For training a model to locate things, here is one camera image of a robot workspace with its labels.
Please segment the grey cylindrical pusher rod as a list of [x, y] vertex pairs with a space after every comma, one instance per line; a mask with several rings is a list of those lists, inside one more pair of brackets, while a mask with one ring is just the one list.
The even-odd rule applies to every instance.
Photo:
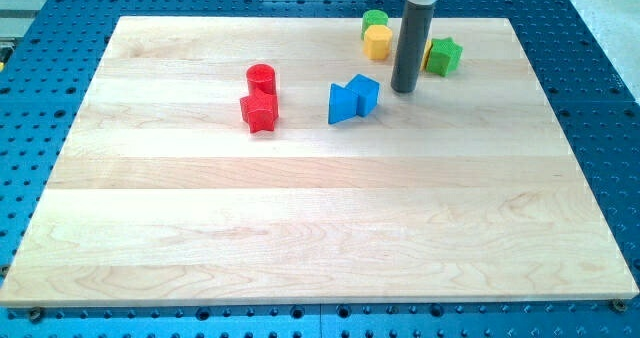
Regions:
[[434, 10], [434, 4], [405, 2], [391, 78], [391, 87], [398, 93], [416, 88]]

